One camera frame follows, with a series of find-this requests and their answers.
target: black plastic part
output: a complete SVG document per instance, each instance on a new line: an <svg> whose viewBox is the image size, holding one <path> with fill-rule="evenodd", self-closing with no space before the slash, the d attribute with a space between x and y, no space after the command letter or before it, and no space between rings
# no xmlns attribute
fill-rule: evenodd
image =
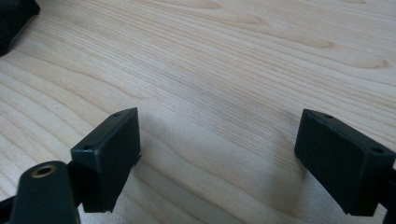
<svg viewBox="0 0 396 224"><path fill-rule="evenodd" d="M10 197L0 202L0 223L8 223L11 217L12 204L15 197Z"/></svg>
<svg viewBox="0 0 396 224"><path fill-rule="evenodd" d="M372 216L396 154L332 116L304 110L295 154L345 213Z"/></svg>
<svg viewBox="0 0 396 224"><path fill-rule="evenodd" d="M140 158L137 108L108 117L71 149L69 170L85 212L113 211L131 168Z"/></svg>
<svg viewBox="0 0 396 224"><path fill-rule="evenodd" d="M14 36L39 11L35 0L0 0L0 57L7 54Z"/></svg>
<svg viewBox="0 0 396 224"><path fill-rule="evenodd" d="M48 161L23 173L10 223L79 223L66 164Z"/></svg>
<svg viewBox="0 0 396 224"><path fill-rule="evenodd" d="M393 213L393 217L396 217L396 171L391 170L389 178L384 189L381 192L381 198L379 202L388 209L388 213Z"/></svg>
<svg viewBox="0 0 396 224"><path fill-rule="evenodd" d="M395 224L396 223L396 214L388 211L387 214L385 215L383 223L384 224Z"/></svg>

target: wooden table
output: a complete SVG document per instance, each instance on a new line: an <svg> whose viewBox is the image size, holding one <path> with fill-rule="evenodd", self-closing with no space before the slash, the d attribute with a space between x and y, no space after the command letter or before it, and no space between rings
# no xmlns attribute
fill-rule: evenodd
<svg viewBox="0 0 396 224"><path fill-rule="evenodd" d="M0 59L0 199L138 107L142 160L82 223L381 223L295 158L304 108L396 148L394 0L37 0Z"/></svg>

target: wood grain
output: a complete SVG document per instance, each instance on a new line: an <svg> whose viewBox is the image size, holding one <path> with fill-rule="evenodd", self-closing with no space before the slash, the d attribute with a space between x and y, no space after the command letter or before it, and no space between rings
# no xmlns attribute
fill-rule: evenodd
<svg viewBox="0 0 396 224"><path fill-rule="evenodd" d="M304 108L396 148L393 0L37 0L0 59L0 199L108 115L138 107L142 160L82 223L381 223L296 160Z"/></svg>

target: black object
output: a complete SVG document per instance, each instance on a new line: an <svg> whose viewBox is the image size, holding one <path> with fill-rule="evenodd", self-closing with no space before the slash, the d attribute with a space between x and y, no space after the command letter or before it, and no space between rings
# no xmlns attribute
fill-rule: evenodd
<svg viewBox="0 0 396 224"><path fill-rule="evenodd" d="M7 54L14 36L39 11L35 0L0 0L0 57Z"/></svg>
<svg viewBox="0 0 396 224"><path fill-rule="evenodd" d="M15 197L0 202L0 223L79 223L85 212L113 211L140 158L137 108L113 114L71 149L69 164L27 170Z"/></svg>
<svg viewBox="0 0 396 224"><path fill-rule="evenodd" d="M372 216L382 203L387 218L396 214L396 153L375 140L332 116L305 109L295 154L345 213Z"/></svg>

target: black plastic block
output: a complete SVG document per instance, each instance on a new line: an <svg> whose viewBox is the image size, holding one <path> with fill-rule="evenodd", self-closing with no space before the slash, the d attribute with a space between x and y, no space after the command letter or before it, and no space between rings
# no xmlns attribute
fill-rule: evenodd
<svg viewBox="0 0 396 224"><path fill-rule="evenodd" d="M123 110L71 149L73 177L85 212L113 211L132 167L140 158L137 108Z"/></svg>
<svg viewBox="0 0 396 224"><path fill-rule="evenodd" d="M295 154L345 213L372 216L395 153L332 116L304 110Z"/></svg>

